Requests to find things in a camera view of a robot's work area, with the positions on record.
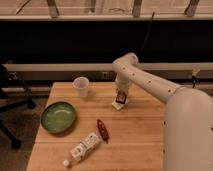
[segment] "black wall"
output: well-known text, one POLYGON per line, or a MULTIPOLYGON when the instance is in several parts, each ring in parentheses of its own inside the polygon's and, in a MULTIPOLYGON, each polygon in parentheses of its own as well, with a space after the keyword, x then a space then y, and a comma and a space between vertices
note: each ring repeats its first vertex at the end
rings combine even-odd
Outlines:
POLYGON ((128 52, 140 62, 213 62, 213 22, 0 22, 1 63, 111 63, 128 52))

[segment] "paper cup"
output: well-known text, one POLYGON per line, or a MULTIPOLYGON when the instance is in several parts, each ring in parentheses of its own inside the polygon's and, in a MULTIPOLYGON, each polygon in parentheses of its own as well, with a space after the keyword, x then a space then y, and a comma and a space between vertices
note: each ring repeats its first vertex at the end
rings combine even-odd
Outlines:
POLYGON ((78 77, 73 81, 73 87, 78 92, 80 97, 87 97, 89 80, 86 77, 78 77))

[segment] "wooden table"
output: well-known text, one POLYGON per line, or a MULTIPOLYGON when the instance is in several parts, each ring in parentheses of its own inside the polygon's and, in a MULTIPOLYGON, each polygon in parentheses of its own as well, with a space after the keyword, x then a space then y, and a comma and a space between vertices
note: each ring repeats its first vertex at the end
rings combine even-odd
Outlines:
POLYGON ((55 83, 47 105, 57 101, 71 103, 78 119, 63 134, 48 134, 41 126, 28 163, 28 171, 67 170, 62 161, 90 132, 98 134, 101 119, 110 135, 72 171, 162 171, 164 105, 141 88, 132 85, 129 103, 121 111, 112 105, 114 83, 90 83, 89 96, 78 97, 72 83, 55 83))

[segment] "office chair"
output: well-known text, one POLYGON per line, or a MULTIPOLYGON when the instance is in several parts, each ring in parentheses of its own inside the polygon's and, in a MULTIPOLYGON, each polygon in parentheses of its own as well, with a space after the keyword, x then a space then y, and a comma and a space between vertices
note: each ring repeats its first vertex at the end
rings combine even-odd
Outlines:
MULTIPOLYGON (((3 66, 0 65, 0 98, 5 99, 7 98, 7 94, 3 91, 2 87, 8 87, 11 85, 12 81, 14 79, 14 75, 11 75, 7 72, 7 69, 3 66)), ((30 89, 28 87, 28 85, 20 80, 19 78, 16 78, 16 80, 21 83, 21 85, 24 87, 25 89, 25 93, 26 93, 26 99, 13 103, 13 104, 9 104, 6 106, 0 106, 0 113, 6 112, 8 110, 11 109, 15 109, 16 107, 19 106, 23 106, 25 104, 28 105, 28 107, 30 109, 34 109, 36 104, 33 102, 33 100, 30 97, 30 89)), ((21 140, 17 139, 10 131, 8 128, 6 128, 2 121, 0 120, 0 129, 2 130, 2 132, 10 139, 11 141, 11 147, 13 149, 19 149, 21 147, 21 140)))

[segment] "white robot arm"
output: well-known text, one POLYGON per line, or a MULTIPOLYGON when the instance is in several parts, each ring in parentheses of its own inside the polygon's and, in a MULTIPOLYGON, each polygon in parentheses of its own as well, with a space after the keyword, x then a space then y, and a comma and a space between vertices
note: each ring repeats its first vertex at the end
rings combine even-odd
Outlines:
POLYGON ((115 60, 116 85, 128 95, 133 82, 166 104, 164 171, 212 171, 212 98, 203 91, 142 71, 137 64, 133 53, 115 60))

